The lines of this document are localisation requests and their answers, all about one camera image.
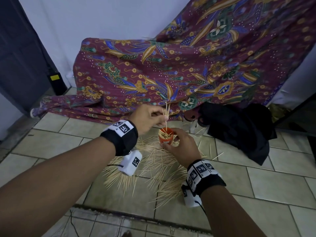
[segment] yellow label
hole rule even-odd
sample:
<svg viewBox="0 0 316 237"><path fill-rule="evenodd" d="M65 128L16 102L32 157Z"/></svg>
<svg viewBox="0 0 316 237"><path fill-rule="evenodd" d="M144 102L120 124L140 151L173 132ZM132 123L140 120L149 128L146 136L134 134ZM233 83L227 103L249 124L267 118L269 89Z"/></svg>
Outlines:
<svg viewBox="0 0 316 237"><path fill-rule="evenodd" d="M60 79L60 78L59 78L59 75L52 75L52 76L51 76L51 79L52 79L52 80L58 80L58 79Z"/></svg>

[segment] wrist-mounted device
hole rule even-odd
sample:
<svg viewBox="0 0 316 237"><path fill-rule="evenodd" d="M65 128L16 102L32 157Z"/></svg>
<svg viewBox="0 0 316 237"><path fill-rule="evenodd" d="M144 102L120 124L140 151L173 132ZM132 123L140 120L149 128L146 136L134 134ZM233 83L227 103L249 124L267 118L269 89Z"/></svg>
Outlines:
<svg viewBox="0 0 316 237"><path fill-rule="evenodd" d="M221 177L208 160L198 159L188 167L186 182L195 197L214 185L226 186Z"/></svg>
<svg viewBox="0 0 316 237"><path fill-rule="evenodd" d="M128 155L135 147L138 132L131 121L120 120L105 128L100 136L114 144L116 156L123 156Z"/></svg>

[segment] left hand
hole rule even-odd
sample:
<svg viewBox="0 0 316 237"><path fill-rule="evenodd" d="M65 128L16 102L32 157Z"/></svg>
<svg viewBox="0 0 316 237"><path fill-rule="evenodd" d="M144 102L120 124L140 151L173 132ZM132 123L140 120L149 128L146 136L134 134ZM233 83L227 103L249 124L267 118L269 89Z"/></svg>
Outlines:
<svg viewBox="0 0 316 237"><path fill-rule="evenodd" d="M162 114L162 110L160 106L142 104L132 113L129 120L136 126L138 135L145 134L153 125L165 126L169 118Z"/></svg>

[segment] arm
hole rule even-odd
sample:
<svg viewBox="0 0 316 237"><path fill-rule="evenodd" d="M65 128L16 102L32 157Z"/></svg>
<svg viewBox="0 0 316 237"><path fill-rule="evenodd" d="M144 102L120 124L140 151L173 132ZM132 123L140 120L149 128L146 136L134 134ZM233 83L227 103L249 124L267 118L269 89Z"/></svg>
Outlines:
<svg viewBox="0 0 316 237"><path fill-rule="evenodd" d="M141 105L131 116L139 135L163 124L159 106ZM0 235L41 236L78 200L115 156L98 137L18 175L0 188Z"/></svg>
<svg viewBox="0 0 316 237"><path fill-rule="evenodd" d="M163 144L185 168L201 159L194 139L181 129L174 128L179 146ZM214 237L266 237L228 190L220 185L207 188L200 195Z"/></svg>

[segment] gray door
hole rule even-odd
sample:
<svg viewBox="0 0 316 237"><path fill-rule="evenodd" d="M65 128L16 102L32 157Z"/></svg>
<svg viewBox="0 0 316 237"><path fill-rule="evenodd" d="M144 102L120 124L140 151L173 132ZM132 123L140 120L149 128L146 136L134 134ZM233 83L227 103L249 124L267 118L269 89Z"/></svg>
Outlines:
<svg viewBox="0 0 316 237"><path fill-rule="evenodd" d="M40 45L19 1L0 0L0 92L23 113L51 86Z"/></svg>

